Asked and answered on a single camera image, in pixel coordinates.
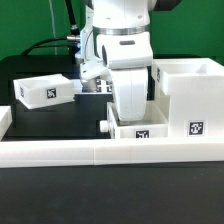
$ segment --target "green wall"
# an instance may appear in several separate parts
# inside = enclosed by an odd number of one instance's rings
[[[70,34],[64,0],[52,0],[56,36]],[[84,25],[84,4],[72,0],[78,25]],[[32,44],[53,37],[49,0],[0,0],[0,60],[18,55]],[[66,48],[60,53],[67,53]],[[54,49],[34,50],[32,54],[54,54]]]
[[[64,0],[52,0],[56,35],[70,33]],[[73,0],[79,26],[84,5]],[[170,12],[151,13],[151,42],[156,55],[197,55],[224,64],[224,1],[182,0]],[[20,54],[32,44],[53,37],[48,0],[0,0],[0,60]],[[54,54],[53,49],[32,54]]]

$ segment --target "white base platform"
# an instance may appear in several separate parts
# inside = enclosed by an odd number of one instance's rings
[[[224,138],[0,142],[0,168],[224,161]]]
[[[0,106],[0,141],[2,140],[11,123],[12,113],[10,106]]]

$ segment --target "white container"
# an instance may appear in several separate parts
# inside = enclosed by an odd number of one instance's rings
[[[155,102],[168,137],[224,136],[224,68],[210,59],[154,60]]]
[[[110,132],[112,139],[167,137],[167,120],[153,101],[147,102],[146,113],[141,121],[131,121],[127,125],[120,125],[118,120],[115,105],[108,103],[107,121],[103,121],[100,125],[102,131]]]
[[[12,123],[12,113],[10,106],[0,106],[0,141]]]
[[[14,80],[14,89],[28,109],[74,101],[74,84],[61,74]]]

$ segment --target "black table surface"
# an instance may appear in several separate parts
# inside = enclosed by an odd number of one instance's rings
[[[67,56],[0,62],[0,105],[13,111],[3,141],[108,138],[98,121],[110,96],[32,111],[15,101],[13,79],[55,73],[78,78],[78,67]],[[223,162],[0,169],[0,223],[223,224],[223,189]]]

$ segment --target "white bin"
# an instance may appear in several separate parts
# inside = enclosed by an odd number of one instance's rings
[[[224,68],[210,59],[154,60],[155,102],[168,137],[224,136]]]
[[[14,80],[14,88],[28,109],[74,101],[74,84],[61,74]]]

